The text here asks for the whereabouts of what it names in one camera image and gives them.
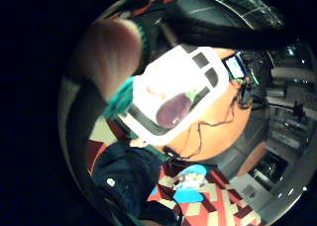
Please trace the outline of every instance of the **electronic equipment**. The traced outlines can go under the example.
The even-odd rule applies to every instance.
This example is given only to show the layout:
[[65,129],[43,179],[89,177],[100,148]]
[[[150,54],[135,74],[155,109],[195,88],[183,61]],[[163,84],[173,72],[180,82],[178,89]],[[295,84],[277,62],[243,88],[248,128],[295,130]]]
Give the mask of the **electronic equipment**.
[[240,79],[248,75],[248,68],[241,58],[241,52],[237,52],[223,59],[223,64],[228,69],[232,79]]

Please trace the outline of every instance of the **black cable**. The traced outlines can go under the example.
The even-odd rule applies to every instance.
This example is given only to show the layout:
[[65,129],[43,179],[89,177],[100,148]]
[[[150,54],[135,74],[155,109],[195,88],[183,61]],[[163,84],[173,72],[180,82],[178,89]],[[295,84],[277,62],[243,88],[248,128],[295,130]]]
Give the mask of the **black cable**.
[[[234,121],[234,119],[235,119],[235,112],[234,112],[234,108],[233,108],[233,107],[234,107],[235,102],[236,102],[237,99],[238,99],[238,94],[239,94],[239,92],[240,92],[240,90],[238,91],[237,95],[232,99],[232,101],[231,101],[231,103],[230,103],[230,106],[229,106],[229,108],[228,108],[228,110],[227,110],[227,114],[226,114],[225,120],[223,120],[223,121],[221,121],[221,122],[218,122],[218,123],[215,123],[215,124],[210,124],[210,123],[205,122],[205,121],[200,121],[200,122],[198,123],[198,129],[197,129],[197,131],[198,131],[198,135],[199,135],[199,146],[198,146],[197,150],[196,150],[194,153],[192,153],[192,154],[189,155],[188,157],[181,157],[181,158],[180,158],[181,160],[183,160],[183,161],[184,161],[184,160],[189,160],[189,159],[191,159],[192,157],[198,155],[198,154],[201,152],[201,148],[202,148],[201,126],[217,127],[217,126],[220,126],[220,125],[223,125],[223,124],[229,124],[229,123],[231,123],[231,122]],[[231,118],[231,120],[227,120],[227,118],[228,118],[228,116],[229,116],[229,113],[230,113],[230,110],[231,110],[231,112],[232,112],[232,118]]]

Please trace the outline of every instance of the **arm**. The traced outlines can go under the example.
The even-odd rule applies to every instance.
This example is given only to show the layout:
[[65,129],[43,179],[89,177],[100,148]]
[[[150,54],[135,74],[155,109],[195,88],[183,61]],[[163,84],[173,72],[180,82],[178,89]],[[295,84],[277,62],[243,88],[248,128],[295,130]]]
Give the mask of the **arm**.
[[134,22],[97,21],[76,47],[68,73],[91,79],[104,100],[109,100],[138,68],[141,57],[142,41]]

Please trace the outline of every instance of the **dark background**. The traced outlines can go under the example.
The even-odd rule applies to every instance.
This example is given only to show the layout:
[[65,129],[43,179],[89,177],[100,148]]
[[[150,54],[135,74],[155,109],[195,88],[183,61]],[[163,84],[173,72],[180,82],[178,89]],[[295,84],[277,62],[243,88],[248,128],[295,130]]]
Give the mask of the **dark background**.
[[[82,197],[59,145],[60,78],[87,26],[115,0],[0,0],[0,225],[107,225]],[[315,0],[269,0],[315,45]],[[316,222],[316,177],[278,225]]]

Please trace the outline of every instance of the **person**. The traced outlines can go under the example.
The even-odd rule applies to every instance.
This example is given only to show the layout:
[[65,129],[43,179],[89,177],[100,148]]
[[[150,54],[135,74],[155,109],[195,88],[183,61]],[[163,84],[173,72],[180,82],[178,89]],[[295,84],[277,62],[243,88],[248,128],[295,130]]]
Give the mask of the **person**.
[[[89,80],[105,103],[143,60],[142,35],[129,20],[97,20],[74,50],[66,73],[71,80]],[[106,201],[118,205],[144,225],[173,226],[173,210],[147,202],[159,180],[159,157],[142,140],[120,140],[96,160],[92,179]]]
[[114,201],[142,222],[176,225],[173,210],[157,201],[147,201],[159,180],[163,163],[155,152],[145,148],[147,145],[140,138],[119,140],[110,145],[98,157],[92,179],[104,198]]

